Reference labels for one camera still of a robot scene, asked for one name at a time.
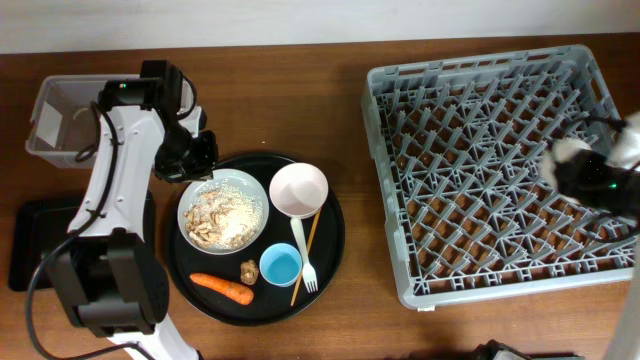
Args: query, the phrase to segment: carrot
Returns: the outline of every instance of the carrot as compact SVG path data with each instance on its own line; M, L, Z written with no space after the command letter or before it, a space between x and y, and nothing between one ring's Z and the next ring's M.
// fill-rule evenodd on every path
M191 274L189 277L194 283L217 291L238 304L249 305L253 300L253 291L244 285L201 273Z

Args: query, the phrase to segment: plastic fork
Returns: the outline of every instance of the plastic fork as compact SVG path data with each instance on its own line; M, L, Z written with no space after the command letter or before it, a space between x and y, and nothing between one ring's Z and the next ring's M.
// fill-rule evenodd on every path
M316 276L316 270L309 262L302 221L291 218L291 229L293 230L293 236L296 238L296 244L298 244L298 250L300 250L300 256L302 257L302 280L304 280L304 286L307 288L308 293L318 291L318 277Z

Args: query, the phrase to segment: tray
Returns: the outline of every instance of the tray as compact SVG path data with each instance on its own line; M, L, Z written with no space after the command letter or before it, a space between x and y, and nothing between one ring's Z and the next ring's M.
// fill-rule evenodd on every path
M271 178L285 165L295 160L274 154L248 154L218 164L218 169L233 168L249 173L265 189ZM209 255L191 246L178 230L177 217L171 216L169 239L166 241L166 256L171 279L180 293L198 310L222 322L238 326L255 326L287 319L311 305L327 288L335 275L344 252L345 229L342 210L333 191L329 190L327 202L322 208L315 240L309 259L318 276L318 291L307 293L300 286L294 306L291 305L293 286L279 288L267 283L262 276L250 286L255 297L250 305L243 306L212 290L195 285L189 275L202 272L227 280L240 282L240 263L260 256L270 245L284 242L296 247L289 218L269 203L269 220L262 234L246 249L223 256ZM308 236L313 218L303 221Z
M631 222L586 226L538 174L542 152L589 114L619 118L580 45L387 66L362 97L400 301L410 309L631 278ZM603 124L569 136L607 154Z
M26 291L31 275L38 266L42 254L53 250L67 238L67 227L78 212L83 195L29 201L18 209L14 232L9 288ZM142 227L147 246L155 246L156 206L153 196L147 192ZM51 287L46 272L40 277L36 289Z

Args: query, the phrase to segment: wooden chopstick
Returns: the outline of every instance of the wooden chopstick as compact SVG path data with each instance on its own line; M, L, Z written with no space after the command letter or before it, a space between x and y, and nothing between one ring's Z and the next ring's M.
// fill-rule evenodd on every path
M318 219L320 218L320 212L322 208L318 210L316 216L313 218L313 225L311 225L311 233L309 234L309 241L307 241L307 253L311 251L311 244L313 243L313 235L316 233L316 227L318 227ZM293 289L293 297L291 298L291 306L296 302L296 296L298 295L298 289L300 288L300 280L302 279L302 272L298 276L296 281L296 287Z

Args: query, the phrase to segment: wooden tabletop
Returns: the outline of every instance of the wooden tabletop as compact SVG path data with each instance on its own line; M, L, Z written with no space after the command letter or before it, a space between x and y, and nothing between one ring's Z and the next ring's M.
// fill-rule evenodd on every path
M169 314L206 359L398 358L472 350L491 339L525 353L601 358L628 283L430 313L400 304L360 111L365 76L377 66L577 43L593 50L620 114L637 111L640 34L0 56L0 357L36 357L25 330L25 294L6 286L17 208L28 200L82 194L89 181L89 171L57 169L24 150L42 80L137 73L144 59L168 59L197 86L223 158L268 150L316 164L327 174L346 222L346 250L333 282L315 304L284 322L225 325L193 308L172 286ZM151 180L158 242L164 241L162 219L184 186ZM109 344L72 328L52 290L37 293L35 318L43 343L57 355ZM127 358L124 353L109 357Z

